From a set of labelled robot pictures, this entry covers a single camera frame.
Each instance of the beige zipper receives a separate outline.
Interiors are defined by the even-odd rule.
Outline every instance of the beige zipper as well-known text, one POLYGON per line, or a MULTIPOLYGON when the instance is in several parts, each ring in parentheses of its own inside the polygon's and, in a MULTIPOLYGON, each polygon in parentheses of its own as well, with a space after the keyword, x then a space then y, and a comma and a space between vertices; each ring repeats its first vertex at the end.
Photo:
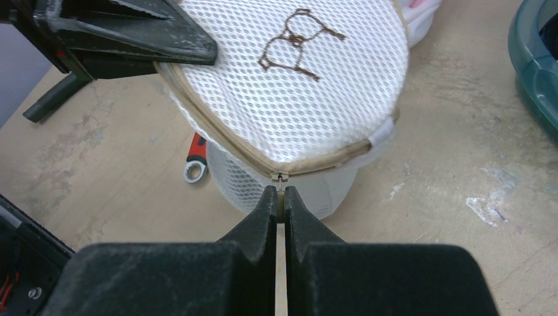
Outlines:
MULTIPOLYGON (((368 153, 372 149, 372 145, 368 140, 362 140, 327 155, 292 163, 277 163, 265 157, 258 149, 237 136, 211 112, 194 92, 179 64, 154 64, 157 72, 163 77, 172 92, 182 103, 182 106, 188 110, 188 113, 201 129, 206 131, 211 138, 225 147, 240 161, 272 180, 278 181, 279 176, 281 176, 282 180, 286 181, 291 176, 302 176, 333 169, 354 157, 368 153)), ((397 120, 398 116, 399 111, 392 115, 394 120, 397 120)))

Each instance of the screw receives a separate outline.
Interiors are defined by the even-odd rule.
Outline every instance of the screw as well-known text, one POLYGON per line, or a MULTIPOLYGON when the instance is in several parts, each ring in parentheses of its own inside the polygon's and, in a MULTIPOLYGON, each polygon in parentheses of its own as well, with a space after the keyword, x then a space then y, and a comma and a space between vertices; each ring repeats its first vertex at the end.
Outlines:
POLYGON ((27 296, 29 298, 32 298, 33 300, 36 300, 39 297, 41 297, 42 293, 43 293, 43 289, 41 289, 40 287, 36 287, 36 288, 32 288, 31 290, 29 290, 29 293, 27 293, 27 296))

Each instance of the red wrench handle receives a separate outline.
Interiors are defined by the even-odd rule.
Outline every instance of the red wrench handle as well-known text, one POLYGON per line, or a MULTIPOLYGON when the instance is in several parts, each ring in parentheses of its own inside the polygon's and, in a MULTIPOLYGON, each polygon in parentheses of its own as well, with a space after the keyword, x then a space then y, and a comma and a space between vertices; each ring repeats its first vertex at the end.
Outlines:
POLYGON ((207 160, 205 158, 205 148, 207 146, 207 141, 205 138, 201 137, 198 133, 193 136, 192 144, 190 146, 190 152, 188 152, 188 157, 186 162, 197 160, 204 165, 207 165, 207 160))

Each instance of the beige table surface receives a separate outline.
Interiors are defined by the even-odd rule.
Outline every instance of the beige table surface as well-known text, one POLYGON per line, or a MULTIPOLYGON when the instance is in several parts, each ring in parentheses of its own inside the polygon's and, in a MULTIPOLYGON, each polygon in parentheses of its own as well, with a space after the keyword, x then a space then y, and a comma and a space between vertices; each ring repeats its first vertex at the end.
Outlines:
MULTIPOLYGON (((395 143, 324 223, 348 242, 463 246, 503 315, 558 315, 558 151, 514 89, 519 3, 444 1, 411 52, 395 143)), ((182 179, 193 131, 157 75, 99 80, 43 124, 26 121, 61 78, 50 71, 0 130, 0 193, 53 234, 75 250, 214 241, 243 218, 211 181, 182 179)), ((280 251, 279 315, 283 262, 280 251)))

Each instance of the brown embroidery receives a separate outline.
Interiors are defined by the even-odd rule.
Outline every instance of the brown embroidery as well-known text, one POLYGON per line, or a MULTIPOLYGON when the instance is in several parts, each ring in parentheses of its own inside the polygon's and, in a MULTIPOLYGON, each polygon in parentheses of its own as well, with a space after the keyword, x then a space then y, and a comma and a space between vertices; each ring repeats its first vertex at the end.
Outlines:
POLYGON ((267 42, 267 44, 265 45, 263 54, 260 57, 260 59, 258 60, 258 63, 262 66, 262 68, 265 71, 267 71, 271 67, 279 67, 279 68, 283 68, 283 69, 289 69, 289 70, 294 70, 296 72, 300 72, 302 74, 305 74, 305 75, 311 77, 312 79, 314 79, 316 81, 319 81, 320 76, 318 76, 317 74, 315 74, 315 73, 313 73, 313 72, 311 72, 307 69, 304 69, 304 68, 300 67, 300 62, 302 61, 302 56, 304 55, 304 52, 305 52, 303 44, 307 41, 311 41, 311 40, 315 39, 321 33, 329 34, 331 36, 334 36, 334 37, 338 38, 339 40, 344 40, 345 39, 345 36, 343 34, 333 31, 331 28, 327 27, 325 25, 325 23, 323 23, 317 17, 312 15, 310 9, 296 9, 296 11, 293 14, 291 14, 291 16, 289 16, 285 20, 285 28, 283 29, 283 32, 281 34, 279 34, 279 36, 276 36, 276 37, 270 39, 267 42), (300 34, 296 34, 292 30, 292 27, 289 26, 289 23, 291 21, 295 20, 297 17, 300 18, 301 16, 306 16, 306 17, 311 18, 312 20, 314 20, 318 24, 318 27, 320 28, 317 32, 315 32, 313 35, 311 35, 308 38, 305 38, 304 36, 302 36, 300 34), (292 65, 281 65, 280 63, 275 63, 274 61, 271 61, 268 58, 269 47, 277 41, 286 41, 288 43, 288 45, 291 45, 292 47, 294 47, 298 50, 298 58, 296 59, 296 61, 293 61, 292 65))

